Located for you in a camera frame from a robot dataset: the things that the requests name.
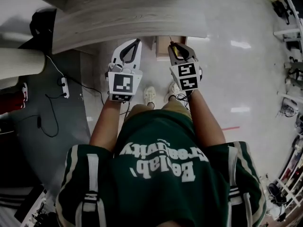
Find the strap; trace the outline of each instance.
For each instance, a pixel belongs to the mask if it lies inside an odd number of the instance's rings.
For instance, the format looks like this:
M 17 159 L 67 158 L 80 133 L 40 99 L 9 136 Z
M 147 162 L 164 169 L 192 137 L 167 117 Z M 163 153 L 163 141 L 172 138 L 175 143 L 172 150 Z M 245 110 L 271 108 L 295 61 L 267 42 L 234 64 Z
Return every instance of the strap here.
M 228 218 L 227 227 L 232 226 L 232 206 L 239 205 L 244 202 L 244 208 L 246 211 L 247 227 L 252 227 L 252 213 L 250 206 L 250 194 L 245 193 L 243 197 L 241 196 L 241 191 L 236 184 L 236 164 L 238 160 L 238 149 L 235 147 L 228 147 L 228 173 L 229 173 L 229 184 L 231 186 L 229 192 L 229 202 L 228 202 Z
M 96 212 L 99 218 L 99 227 L 106 227 L 106 218 L 103 201 L 98 196 L 98 164 L 97 154 L 87 154 L 89 162 L 89 191 L 85 194 L 83 202 L 76 210 L 76 227 L 82 227 L 82 216 L 85 213 Z

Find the white cable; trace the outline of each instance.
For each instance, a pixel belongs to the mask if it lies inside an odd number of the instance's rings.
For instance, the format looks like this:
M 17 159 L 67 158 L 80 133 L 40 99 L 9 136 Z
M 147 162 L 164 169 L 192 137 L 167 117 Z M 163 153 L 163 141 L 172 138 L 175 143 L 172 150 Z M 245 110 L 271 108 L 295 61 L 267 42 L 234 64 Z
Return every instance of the white cable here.
M 48 57 L 48 58 L 51 60 L 52 64 L 56 67 L 56 65 L 55 65 L 55 63 L 53 62 L 52 58 L 50 58 L 48 55 L 47 55 L 46 57 Z
M 8 134 L 8 133 L 12 133 L 12 132 L 14 132 L 14 131 L 9 131 L 9 132 L 0 133 L 0 135 L 2 135 L 2 134 Z

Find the red object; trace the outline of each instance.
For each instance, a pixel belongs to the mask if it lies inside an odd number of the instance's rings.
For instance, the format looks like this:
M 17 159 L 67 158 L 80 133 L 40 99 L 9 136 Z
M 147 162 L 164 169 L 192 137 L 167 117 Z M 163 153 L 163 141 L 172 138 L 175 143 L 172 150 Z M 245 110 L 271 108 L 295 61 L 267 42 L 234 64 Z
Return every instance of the red object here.
M 239 129 L 240 126 L 236 126 L 236 127 L 230 127 L 230 128 L 225 128 L 225 129 L 222 129 L 222 131 L 229 131 L 229 130 L 235 130 L 235 129 Z
M 23 107 L 24 95 L 22 91 L 0 95 L 0 114 L 8 113 Z

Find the sleeve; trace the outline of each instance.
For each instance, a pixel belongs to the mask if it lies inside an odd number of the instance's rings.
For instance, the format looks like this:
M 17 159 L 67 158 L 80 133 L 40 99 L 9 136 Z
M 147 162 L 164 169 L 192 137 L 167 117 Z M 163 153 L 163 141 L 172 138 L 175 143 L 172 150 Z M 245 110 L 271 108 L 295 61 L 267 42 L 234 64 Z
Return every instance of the sleeve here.
M 203 152 L 212 168 L 218 170 L 229 182 L 230 199 L 237 194 L 245 204 L 245 198 L 248 199 L 251 207 L 251 226 L 258 227 L 266 212 L 266 200 L 247 143 L 237 141 L 211 146 L 204 148 Z
M 75 226 L 76 209 L 89 190 L 88 155 L 90 154 L 98 156 L 98 173 L 113 157 L 110 151 L 91 145 L 75 145 L 68 151 L 64 178 L 56 199 L 57 219 L 62 227 Z

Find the leg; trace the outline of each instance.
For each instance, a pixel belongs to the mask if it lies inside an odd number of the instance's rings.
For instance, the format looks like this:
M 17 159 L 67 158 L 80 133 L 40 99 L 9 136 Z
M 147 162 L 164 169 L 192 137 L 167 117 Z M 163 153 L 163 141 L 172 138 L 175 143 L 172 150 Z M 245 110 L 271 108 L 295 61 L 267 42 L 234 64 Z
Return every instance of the leg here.
M 131 118 L 132 116 L 134 116 L 138 113 L 153 110 L 155 108 L 155 98 L 156 98 L 155 88 L 154 87 L 146 88 L 144 90 L 143 96 L 144 96 L 145 105 L 143 105 L 143 104 L 135 105 L 129 112 L 125 121 L 127 121 L 129 118 Z
M 162 109 L 183 114 L 191 119 L 190 111 L 187 110 L 187 108 L 185 108 L 182 103 L 176 99 L 176 96 L 179 93 L 179 87 L 175 82 L 172 82 L 169 86 L 169 92 L 165 96 L 165 101 L 168 100 L 168 103 L 166 103 Z

